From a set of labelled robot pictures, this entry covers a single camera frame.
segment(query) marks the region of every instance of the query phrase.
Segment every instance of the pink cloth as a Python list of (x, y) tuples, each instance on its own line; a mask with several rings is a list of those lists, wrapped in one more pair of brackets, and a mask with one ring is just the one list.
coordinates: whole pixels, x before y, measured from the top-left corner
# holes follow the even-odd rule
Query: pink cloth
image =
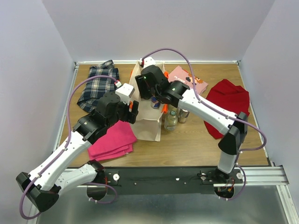
[(133, 151), (133, 143), (137, 141), (131, 126), (127, 122), (118, 121), (107, 130), (107, 134), (98, 139), (88, 149), (91, 160), (108, 160)]

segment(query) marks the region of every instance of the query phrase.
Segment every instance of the red cloth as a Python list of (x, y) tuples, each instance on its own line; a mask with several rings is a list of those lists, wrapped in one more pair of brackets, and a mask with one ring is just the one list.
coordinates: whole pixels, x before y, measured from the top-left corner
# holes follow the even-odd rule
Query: red cloth
[(123, 156), (133, 151), (132, 144), (136, 141), (130, 124), (118, 121), (88, 148), (89, 158), (101, 161)]
[[(249, 116), (249, 93), (243, 87), (235, 86), (227, 79), (223, 79), (217, 83), (210, 90), (206, 99), (228, 111), (235, 112), (236, 114), (244, 112)], [(205, 122), (205, 125), (207, 131), (215, 139), (223, 137), (212, 125), (207, 122)]]

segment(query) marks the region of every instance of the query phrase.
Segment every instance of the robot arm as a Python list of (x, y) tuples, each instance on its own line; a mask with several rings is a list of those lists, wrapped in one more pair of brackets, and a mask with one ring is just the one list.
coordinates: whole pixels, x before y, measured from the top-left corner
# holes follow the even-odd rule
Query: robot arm
[[(71, 141), (65, 149), (62, 145), (53, 152), (40, 166), (29, 174), (20, 173), (16, 180), (24, 191), (35, 178), (27, 197), (40, 212), (48, 210), (64, 192), (95, 179), (104, 180), (104, 167), (97, 161), (89, 161), (82, 167), (62, 174), (74, 158), (88, 149), (97, 139), (107, 133), (107, 129), (117, 121), (135, 123), (138, 114), (138, 102), (129, 108), (129, 99), (134, 92), (133, 86), (124, 84), (115, 93), (106, 93), (99, 99), (98, 106), (90, 114), (79, 119), (71, 133)], [(41, 170), (49, 166), (42, 174)]]
[(216, 170), (219, 181), (225, 181), (235, 167), (236, 158), (241, 144), (247, 134), (247, 126), (243, 123), (227, 119), (203, 105), (205, 102), (214, 109), (225, 113), (230, 117), (247, 121), (247, 115), (243, 112), (235, 114), (226, 111), (219, 106), (199, 96), (200, 101), (193, 90), (180, 82), (169, 82), (159, 67), (154, 64), (145, 66), (141, 75), (135, 77), (141, 98), (147, 99), (155, 96), (158, 101), (164, 104), (171, 104), (174, 107), (192, 112), (214, 126), (224, 136), (218, 146), (221, 150), (220, 161)]

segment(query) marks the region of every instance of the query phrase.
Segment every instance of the glass bottle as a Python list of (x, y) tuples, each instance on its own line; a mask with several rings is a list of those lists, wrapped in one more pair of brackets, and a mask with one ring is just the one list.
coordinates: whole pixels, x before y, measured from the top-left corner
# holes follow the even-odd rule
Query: glass bottle
[(165, 118), (164, 128), (167, 131), (173, 131), (176, 128), (177, 122), (178, 118), (176, 116), (176, 112), (170, 111), (170, 113)]

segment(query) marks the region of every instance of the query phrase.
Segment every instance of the wooden table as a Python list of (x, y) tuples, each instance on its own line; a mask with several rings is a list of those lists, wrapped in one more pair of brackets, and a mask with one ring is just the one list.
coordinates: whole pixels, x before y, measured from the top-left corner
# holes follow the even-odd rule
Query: wooden table
[[(177, 64), (166, 64), (165, 68), (170, 73)], [(189, 70), (186, 64), (180, 65)], [(90, 65), (79, 66), (75, 86), (88, 76)], [(219, 81), (226, 78), (235, 85), (243, 86), (239, 70), (235, 64), (194, 64), (194, 73), (197, 77), (206, 81), (209, 86), (202, 94), (206, 97), (210, 89)], [(122, 83), (128, 83), (134, 64), (117, 64)], [(77, 101), (84, 86), (81, 86), (70, 105), (71, 125), (86, 115)], [(252, 111), (249, 109), (249, 122), (255, 123)], [(67, 137), (67, 127), (64, 125), (61, 142)], [(199, 117), (190, 114), (185, 124), (178, 124), (174, 132), (167, 132), (162, 128), (161, 141), (138, 140), (134, 144), (134, 151), (128, 155), (102, 161), (104, 166), (215, 166), (218, 164), (220, 149), (219, 140), (215, 140), (206, 130), (204, 122)], [(256, 147), (261, 144), (256, 131), (249, 128), (247, 137), (242, 147)], [(84, 151), (71, 164), (71, 167), (79, 167), (89, 161), (88, 152)], [(240, 165), (268, 165), (264, 151), (244, 152), (239, 159)]]

